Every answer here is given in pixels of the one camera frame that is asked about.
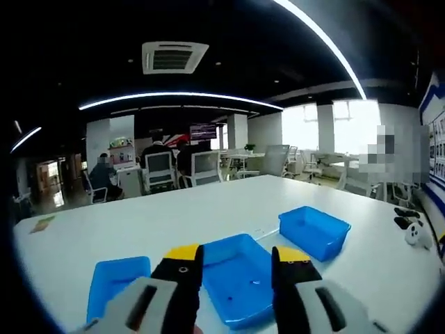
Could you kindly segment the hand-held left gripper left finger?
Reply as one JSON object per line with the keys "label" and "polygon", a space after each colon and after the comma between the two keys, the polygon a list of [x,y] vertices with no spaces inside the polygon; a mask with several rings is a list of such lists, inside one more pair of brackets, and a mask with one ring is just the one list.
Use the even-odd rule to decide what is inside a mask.
{"label": "hand-held left gripper left finger", "polygon": [[80,333],[193,333],[200,307],[204,246],[169,250],[149,278],[137,278]]}

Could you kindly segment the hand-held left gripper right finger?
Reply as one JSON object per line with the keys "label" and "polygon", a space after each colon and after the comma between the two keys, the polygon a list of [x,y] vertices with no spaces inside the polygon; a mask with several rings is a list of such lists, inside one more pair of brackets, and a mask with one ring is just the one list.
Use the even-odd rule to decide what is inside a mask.
{"label": "hand-held left gripper right finger", "polygon": [[366,307],[322,278],[304,252],[272,248],[273,310],[279,333],[385,333]]}

